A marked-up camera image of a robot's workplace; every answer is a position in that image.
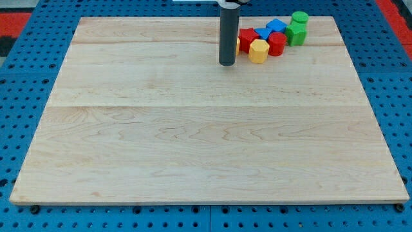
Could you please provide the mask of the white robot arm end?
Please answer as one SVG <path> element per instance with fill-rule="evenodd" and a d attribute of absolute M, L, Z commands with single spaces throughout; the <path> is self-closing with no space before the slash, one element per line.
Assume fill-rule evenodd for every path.
<path fill-rule="evenodd" d="M 213 5 L 217 4 L 222 8 L 229 10 L 239 8 L 240 6 L 246 5 L 250 0 L 172 0 L 172 3 L 177 5 L 189 5 L 189 4 L 206 4 Z"/>

